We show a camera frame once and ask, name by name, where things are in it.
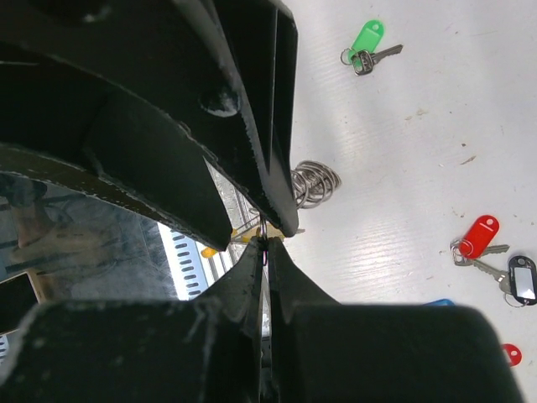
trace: brown speck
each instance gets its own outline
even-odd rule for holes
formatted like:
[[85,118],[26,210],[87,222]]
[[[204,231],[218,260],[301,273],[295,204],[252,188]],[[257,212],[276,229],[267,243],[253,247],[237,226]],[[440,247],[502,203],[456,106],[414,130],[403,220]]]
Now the brown speck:
[[465,165],[465,164],[468,164],[469,162],[472,162],[476,159],[477,155],[473,155],[472,157],[470,157],[468,160],[464,161],[464,162],[461,162],[461,165]]

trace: green key tag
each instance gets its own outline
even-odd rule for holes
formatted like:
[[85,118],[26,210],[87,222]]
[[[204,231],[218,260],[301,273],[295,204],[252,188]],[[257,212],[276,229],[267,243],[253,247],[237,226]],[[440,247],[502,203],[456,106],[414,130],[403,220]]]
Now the green key tag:
[[377,19],[367,21],[358,34],[352,46],[348,49],[347,58],[348,64],[352,64],[352,57],[360,50],[366,50],[369,53],[374,53],[377,45],[384,36],[384,25]]

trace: black key tag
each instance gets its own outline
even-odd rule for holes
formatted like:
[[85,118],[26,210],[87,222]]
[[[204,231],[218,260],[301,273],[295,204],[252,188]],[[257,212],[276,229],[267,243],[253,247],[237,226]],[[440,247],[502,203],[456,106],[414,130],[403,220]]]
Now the black key tag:
[[515,300],[524,305],[537,304],[537,269],[532,259],[525,256],[511,258],[509,282]]

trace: red key tag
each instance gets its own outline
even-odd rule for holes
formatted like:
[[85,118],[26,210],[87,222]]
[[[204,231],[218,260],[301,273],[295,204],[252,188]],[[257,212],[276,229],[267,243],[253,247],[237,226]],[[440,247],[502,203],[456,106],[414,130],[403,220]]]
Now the red key tag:
[[522,362],[522,352],[513,344],[502,344],[509,367],[514,367]]
[[467,259],[477,259],[485,251],[499,229],[500,223],[496,218],[480,216],[459,245],[461,255]]

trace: white tabletop surface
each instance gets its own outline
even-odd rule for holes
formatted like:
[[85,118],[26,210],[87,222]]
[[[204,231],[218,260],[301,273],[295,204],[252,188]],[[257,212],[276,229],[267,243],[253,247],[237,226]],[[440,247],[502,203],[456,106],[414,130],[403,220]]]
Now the white tabletop surface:
[[[522,350],[513,370],[537,401],[537,306],[510,307],[492,277],[449,253],[492,214],[493,242],[511,249],[487,262],[537,261],[537,2],[286,4],[300,33],[292,165],[319,160],[343,180],[300,211],[305,233],[285,241],[295,263],[342,302],[477,308]],[[357,77],[339,56],[370,19],[385,26],[378,50],[404,49]]]

